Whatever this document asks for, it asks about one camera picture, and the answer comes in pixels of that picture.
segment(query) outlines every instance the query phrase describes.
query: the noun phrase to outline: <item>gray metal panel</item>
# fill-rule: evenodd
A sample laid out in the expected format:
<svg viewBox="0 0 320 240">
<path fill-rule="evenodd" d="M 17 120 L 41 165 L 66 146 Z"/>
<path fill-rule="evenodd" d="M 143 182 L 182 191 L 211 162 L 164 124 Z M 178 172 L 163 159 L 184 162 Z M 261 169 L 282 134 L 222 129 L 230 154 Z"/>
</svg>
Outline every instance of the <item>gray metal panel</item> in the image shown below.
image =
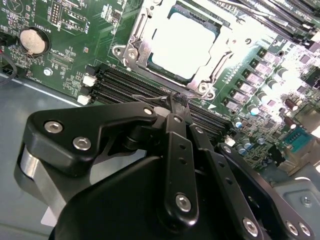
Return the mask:
<svg viewBox="0 0 320 240">
<path fill-rule="evenodd" d="M 305 177 L 310 179 L 313 185 L 320 192 L 320 173 L 316 170 L 316 168 L 311 163 L 308 163 L 307 165 L 305 165 L 298 172 L 296 172 L 292 177 L 293 178 Z"/>
<path fill-rule="evenodd" d="M 315 239 L 320 240 L 320 193 L 315 185 L 309 180 L 292 180 L 277 184 L 274 189 L 310 225 Z"/>
<path fill-rule="evenodd" d="M 74 108 L 78 103 L 62 93 L 35 82 L 12 81 L 0 87 L 0 239 L 47 240 L 52 227 L 41 224 L 47 206 L 22 191 L 15 179 L 14 169 L 22 136 L 30 114 L 48 109 Z M 137 151 L 128 157 L 115 157 L 93 166 L 92 184 L 142 158 Z"/>
</svg>

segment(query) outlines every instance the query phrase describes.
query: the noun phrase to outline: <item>green circuit board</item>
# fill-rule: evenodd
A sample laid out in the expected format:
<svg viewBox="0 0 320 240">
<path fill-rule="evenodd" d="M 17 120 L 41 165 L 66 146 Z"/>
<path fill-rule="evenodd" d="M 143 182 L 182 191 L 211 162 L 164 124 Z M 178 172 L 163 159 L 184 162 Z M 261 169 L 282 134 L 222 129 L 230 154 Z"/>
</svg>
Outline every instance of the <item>green circuit board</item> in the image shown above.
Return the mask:
<svg viewBox="0 0 320 240">
<path fill-rule="evenodd" d="M 235 6 L 213 2 L 237 18 L 245 15 Z M 142 4 L 143 0 L 3 0 L 0 2 L 0 31 L 19 36 L 21 30 L 37 27 L 48 35 L 50 49 L 36 58 L 27 56 L 19 44 L 2 47 L 2 51 L 8 53 L 18 67 L 27 70 L 28 79 L 77 98 L 87 65 L 106 64 L 127 72 L 126 67 L 113 55 L 112 47 L 127 44 Z M 200 7 L 199 16 L 203 12 L 215 15 Z M 312 22 L 320 28 L 320 21 L 312 19 Z M 241 47 L 238 47 L 235 50 L 231 62 L 214 84 L 214 100 L 192 99 L 191 102 L 228 120 L 240 117 L 246 124 L 241 130 L 243 136 L 237 141 L 241 142 L 244 137 L 250 138 L 253 147 L 246 152 L 245 158 L 253 167 L 259 168 L 268 149 L 280 142 L 290 129 L 282 121 L 276 120 L 279 109 L 264 107 L 256 93 L 265 88 L 270 79 L 279 78 L 277 71 L 283 67 L 295 69 L 302 80 L 307 79 L 320 66 L 320 51 L 308 51 L 269 29 L 258 36 L 254 33 L 252 29 L 243 33 L 248 34 L 246 38 L 252 41 L 255 39 L 247 48 L 240 50 Z M 259 56 L 261 51 L 275 55 L 278 61 L 268 63 L 271 72 L 260 74 L 263 82 L 255 87 L 243 105 L 237 110 L 227 108 L 224 101 L 230 98 L 238 81 L 245 79 L 244 72 L 254 72 L 253 61 L 263 61 Z M 304 56 L 310 58 L 308 63 L 300 61 Z M 52 75 L 44 74 L 47 68 L 52 70 Z M 167 88 L 141 74 L 129 74 L 159 88 Z M 284 91 L 279 98 L 289 97 L 293 101 L 301 99 L 300 108 L 306 104 L 320 107 L 319 91 L 307 84 L 303 84 L 303 87 L 303 93 L 290 89 Z M 250 104 L 260 107 L 259 115 L 252 116 L 248 113 L 247 106 Z M 289 116 L 294 118 L 296 113 L 289 113 Z M 264 138 L 265 143 L 257 144 L 259 138 Z"/>
</svg>

